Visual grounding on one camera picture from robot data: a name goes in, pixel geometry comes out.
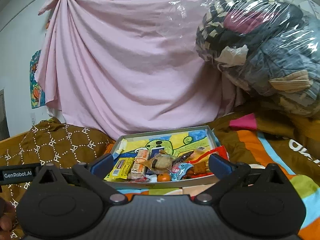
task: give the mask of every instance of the barcode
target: barcode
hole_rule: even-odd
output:
[[[112,176],[118,176],[120,170],[114,170]]]

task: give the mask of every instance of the metal screw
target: metal screw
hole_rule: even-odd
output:
[[[126,197],[122,194],[113,194],[110,196],[110,200],[114,203],[119,203],[125,201]]]
[[[198,201],[200,201],[202,203],[208,203],[209,201],[212,200],[212,197],[206,193],[199,194],[196,198]]]

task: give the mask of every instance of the brown blanket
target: brown blanket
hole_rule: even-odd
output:
[[[32,127],[20,142],[5,149],[0,144],[0,166],[27,163],[54,163],[60,168],[71,168],[77,162],[90,163],[103,155],[114,141],[106,134],[92,128],[61,124],[57,119],[41,121]],[[30,183],[2,186],[0,196],[14,206],[19,204]],[[23,236],[17,226],[13,238]]]

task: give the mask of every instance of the pink patch on blanket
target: pink patch on blanket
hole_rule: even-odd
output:
[[[244,115],[235,120],[231,120],[229,126],[232,128],[244,128],[249,130],[256,130],[257,129],[257,121],[254,116],[254,113]]]

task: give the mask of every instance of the pink curtain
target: pink curtain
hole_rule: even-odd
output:
[[[169,1],[176,0],[48,0],[39,14],[54,13],[36,71],[47,106],[114,139],[201,125],[230,111],[235,87],[156,32]]]

